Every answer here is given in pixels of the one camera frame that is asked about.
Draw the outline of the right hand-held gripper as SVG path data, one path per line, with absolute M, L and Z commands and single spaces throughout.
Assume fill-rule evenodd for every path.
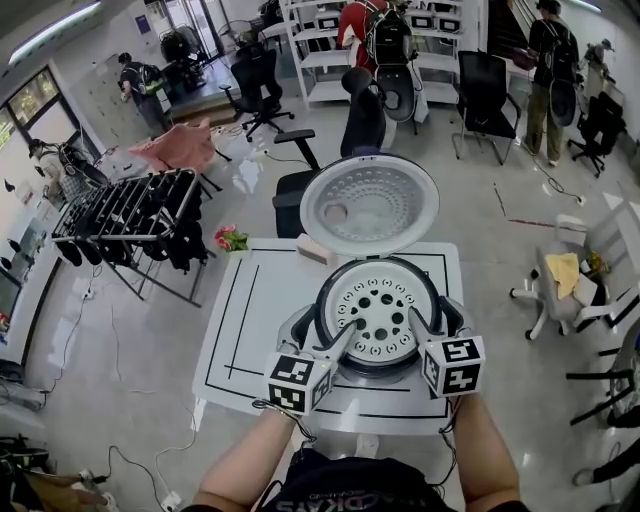
M 422 377 L 438 398 L 477 393 L 486 361 L 483 338 L 459 302 L 440 296 L 439 304 L 443 320 L 427 321 L 415 307 L 408 310 L 413 336 L 422 344 Z

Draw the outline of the black pot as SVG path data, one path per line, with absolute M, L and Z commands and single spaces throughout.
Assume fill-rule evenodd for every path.
M 316 306 L 317 306 L 317 311 L 315 314 L 315 328 L 316 328 L 316 332 L 319 338 L 320 343 L 323 346 L 327 346 L 329 344 L 330 341 L 332 341 L 332 339 L 338 334 L 330 334 L 329 330 L 326 326 L 326 319 L 325 319 L 325 301 L 326 301 L 326 295 L 327 292 L 331 289 L 331 286 L 335 283 L 336 279 L 339 278 L 341 275 L 345 274 L 349 269 L 353 268 L 353 267 L 358 267 L 360 265 L 373 265 L 375 263 L 380 263 L 380 262 L 384 262 L 384 263 L 390 263 L 390 264 L 395 264 L 395 265 L 400 265 L 403 266 L 409 270 L 411 270 L 412 272 L 416 273 L 416 274 L 425 274 L 426 275 L 426 279 L 425 279 L 425 284 L 428 286 L 428 288 L 431 289 L 432 292 L 437 294 L 437 297 L 434 298 L 432 300 L 432 305 L 435 307 L 435 312 L 431 314 L 431 317 L 427 320 L 427 321 L 431 321 L 431 320 L 435 320 L 437 317 L 441 317 L 443 320 L 443 315 L 442 315 L 442 310 L 439 304 L 439 293 L 435 287 L 435 285 L 433 284 L 433 282 L 431 281 L 428 273 L 422 269 L 420 269 L 418 266 L 416 266 L 415 264 L 401 259 L 401 258 L 397 258 L 397 257 L 388 257 L 388 258 L 374 258 L 371 260 L 354 260 L 351 262 L 348 262 L 346 264 L 344 264 L 343 266 L 341 266 L 340 268 L 338 268 L 323 284 L 323 286 L 321 287 L 319 294 L 317 296 L 316 299 Z M 352 372 L 358 376 L 362 376 L 365 378 L 373 378 L 373 379 L 379 379 L 379 378 L 383 378 L 383 377 L 388 377 L 392 374 L 395 373 L 399 373 L 404 371 L 405 369 L 409 368 L 410 366 L 412 366 L 418 359 L 419 359 L 419 353 L 418 353 L 418 345 L 417 345 L 417 349 L 415 350 L 415 352 L 405 358 L 405 359 L 401 359 L 399 361 L 394 361 L 390 364 L 385 364 L 385 365 L 381 365 L 381 366 L 370 366 L 370 365 L 363 365 L 355 360 L 350 359 L 347 355 L 346 355 L 346 351 L 343 355 L 343 357 L 340 360 L 340 364 L 341 366 L 346 369 L 349 372 Z

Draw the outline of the white perforated steamer tray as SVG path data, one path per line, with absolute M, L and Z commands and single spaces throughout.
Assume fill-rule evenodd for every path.
M 336 279 L 325 301 L 326 326 L 335 334 L 353 322 L 356 332 L 346 355 L 363 365 L 381 366 L 411 356 L 417 349 L 408 312 L 414 307 L 428 320 L 437 294 L 426 275 L 390 263 L 360 265 Z

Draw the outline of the person's left forearm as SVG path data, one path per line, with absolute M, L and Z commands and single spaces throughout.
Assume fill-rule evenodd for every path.
M 297 424 L 265 410 L 253 428 L 204 475 L 192 505 L 250 512 L 267 489 Z

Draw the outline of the white office chair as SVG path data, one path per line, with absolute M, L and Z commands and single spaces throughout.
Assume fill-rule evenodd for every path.
M 525 333 L 528 340 L 536 339 L 549 320 L 558 323 L 561 335 L 580 332 L 601 318 L 614 327 L 640 305 L 640 205 L 617 196 L 606 195 L 605 199 L 608 210 L 592 223 L 557 216 L 552 238 L 536 248 L 530 285 L 509 291 L 511 298 L 528 299 L 540 307 L 536 323 Z M 611 271 L 587 277 L 580 269 L 573 293 L 559 300 L 545 256 L 576 253 L 580 267 L 590 250 L 600 253 Z

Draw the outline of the yellow cloth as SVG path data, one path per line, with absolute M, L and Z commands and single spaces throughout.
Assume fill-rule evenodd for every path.
M 576 253 L 549 254 L 545 262 L 557 285 L 557 298 L 563 300 L 573 293 L 579 282 L 578 256 Z

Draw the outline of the dark blue rice cooker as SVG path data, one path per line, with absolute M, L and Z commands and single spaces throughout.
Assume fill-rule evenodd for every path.
M 401 251 L 428 231 L 439 207 L 439 190 L 425 169 L 406 158 L 380 153 L 341 159 L 322 170 L 303 193 L 300 219 L 312 240 L 346 257 L 346 263 L 404 259 Z M 349 372 L 340 360 L 339 370 L 349 380 L 391 384 L 402 380 L 419 359 L 404 371 L 379 379 Z

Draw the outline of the person's black shirt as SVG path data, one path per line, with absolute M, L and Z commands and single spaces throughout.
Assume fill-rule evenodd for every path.
M 392 458 L 330 460 L 311 449 L 255 512 L 456 512 L 416 468 Z

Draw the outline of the yellow flower bunch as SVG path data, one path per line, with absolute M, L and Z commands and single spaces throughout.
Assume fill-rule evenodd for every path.
M 581 272 L 587 277 L 608 274 L 610 265 L 597 251 L 590 250 L 587 257 L 580 263 Z

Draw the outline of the white shelving unit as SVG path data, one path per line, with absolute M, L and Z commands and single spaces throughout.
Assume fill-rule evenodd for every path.
M 355 63 L 357 50 L 339 48 L 340 12 L 354 0 L 279 0 L 302 96 L 313 103 L 342 101 L 348 95 L 333 75 Z M 416 58 L 409 68 L 422 80 L 418 91 L 428 104 L 454 104 L 457 52 L 469 42 L 468 0 L 408 0 L 405 19 Z

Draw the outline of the grey lockers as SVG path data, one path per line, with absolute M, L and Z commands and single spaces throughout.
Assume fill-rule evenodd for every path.
M 95 64 L 71 88 L 84 118 L 106 148 L 126 150 L 149 136 L 148 127 L 135 104 L 121 100 L 121 65 L 116 54 Z

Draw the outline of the black floor fan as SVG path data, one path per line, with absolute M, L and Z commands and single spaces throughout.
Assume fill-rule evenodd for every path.
M 233 20 L 217 31 L 225 53 L 235 52 L 241 48 L 259 42 L 258 31 L 248 20 Z

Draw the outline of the glass entrance door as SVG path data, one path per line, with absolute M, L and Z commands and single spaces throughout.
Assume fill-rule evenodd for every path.
M 206 0 L 144 0 L 150 23 L 161 39 L 171 30 L 188 26 L 209 58 L 221 55 L 220 43 Z

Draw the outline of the black framed window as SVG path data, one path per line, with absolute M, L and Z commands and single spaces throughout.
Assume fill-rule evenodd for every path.
M 63 100 L 56 79 L 45 67 L 0 105 L 0 149 L 16 131 L 27 133 L 29 139 L 68 141 L 76 127 Z

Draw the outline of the black metal frame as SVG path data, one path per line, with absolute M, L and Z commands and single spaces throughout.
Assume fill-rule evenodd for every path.
M 574 416 L 569 425 L 579 425 L 600 413 L 606 418 L 612 413 L 615 419 L 627 419 L 640 413 L 640 348 L 608 349 L 598 353 L 599 357 L 614 356 L 611 368 L 603 372 L 570 372 L 567 381 L 602 382 L 608 392 L 607 398 L 587 412 Z

